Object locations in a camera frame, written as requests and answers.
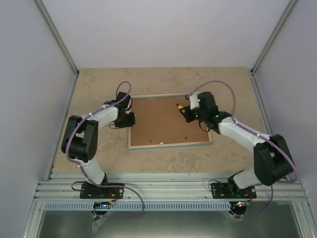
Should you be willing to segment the yellow handled screwdriver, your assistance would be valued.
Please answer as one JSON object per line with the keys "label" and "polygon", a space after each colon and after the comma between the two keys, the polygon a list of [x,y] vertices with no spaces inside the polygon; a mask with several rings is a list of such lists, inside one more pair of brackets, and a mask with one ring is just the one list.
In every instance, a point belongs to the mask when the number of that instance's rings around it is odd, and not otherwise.
{"label": "yellow handled screwdriver", "polygon": [[176,106],[177,106],[178,110],[180,111],[180,113],[182,113],[182,114],[185,113],[185,109],[181,104],[176,104]]}

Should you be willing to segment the teal wooden photo frame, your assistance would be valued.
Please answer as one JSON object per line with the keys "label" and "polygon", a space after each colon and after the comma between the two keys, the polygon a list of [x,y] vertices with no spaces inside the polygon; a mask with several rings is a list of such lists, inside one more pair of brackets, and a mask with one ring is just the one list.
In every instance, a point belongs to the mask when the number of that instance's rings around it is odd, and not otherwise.
{"label": "teal wooden photo frame", "polygon": [[189,105],[184,93],[132,96],[135,125],[128,128],[128,149],[212,145],[211,133],[204,132],[197,121],[187,123],[176,104]]}

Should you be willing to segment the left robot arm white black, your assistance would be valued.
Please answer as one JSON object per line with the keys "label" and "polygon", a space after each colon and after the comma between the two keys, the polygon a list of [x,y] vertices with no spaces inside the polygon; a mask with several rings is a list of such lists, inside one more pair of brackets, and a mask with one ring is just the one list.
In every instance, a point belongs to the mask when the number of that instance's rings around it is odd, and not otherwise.
{"label": "left robot arm white black", "polygon": [[61,150],[68,161],[79,167],[85,181],[92,184],[91,192],[97,198],[108,194],[107,176],[96,158],[99,130],[106,125],[113,129],[132,127],[135,115],[131,107],[131,96],[119,92],[115,100],[105,102],[97,111],[68,119]]}

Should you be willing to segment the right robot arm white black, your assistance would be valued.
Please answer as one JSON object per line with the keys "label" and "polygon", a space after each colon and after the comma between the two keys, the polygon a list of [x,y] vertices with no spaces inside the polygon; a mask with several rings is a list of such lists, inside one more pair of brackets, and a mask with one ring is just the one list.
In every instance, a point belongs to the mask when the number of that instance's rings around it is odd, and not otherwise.
{"label": "right robot arm white black", "polygon": [[263,134],[240,123],[232,114],[220,111],[210,92],[191,93],[185,98],[190,105],[180,108],[187,122],[198,121],[206,131],[233,139],[253,154],[253,168],[242,170],[227,180],[227,192],[233,198],[245,189],[263,184],[273,185],[295,172],[295,165],[283,136]]}

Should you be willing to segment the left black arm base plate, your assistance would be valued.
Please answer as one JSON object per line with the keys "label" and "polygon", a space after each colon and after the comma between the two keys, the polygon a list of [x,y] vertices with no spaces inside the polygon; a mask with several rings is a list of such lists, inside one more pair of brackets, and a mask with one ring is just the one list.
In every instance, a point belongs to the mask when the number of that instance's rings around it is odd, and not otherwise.
{"label": "left black arm base plate", "polygon": [[101,188],[92,185],[88,182],[84,182],[80,189],[79,197],[81,199],[111,199],[117,200],[122,199],[124,194],[124,186],[122,183],[109,183],[112,187]]}

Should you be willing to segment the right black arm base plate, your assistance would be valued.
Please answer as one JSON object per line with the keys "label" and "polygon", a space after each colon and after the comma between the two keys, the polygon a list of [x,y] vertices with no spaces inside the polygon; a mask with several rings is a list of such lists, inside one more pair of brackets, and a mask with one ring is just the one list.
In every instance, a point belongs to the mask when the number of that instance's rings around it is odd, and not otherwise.
{"label": "right black arm base plate", "polygon": [[240,189],[237,186],[230,186],[228,183],[213,182],[208,184],[209,190],[214,199],[253,199],[257,198],[254,186]]}

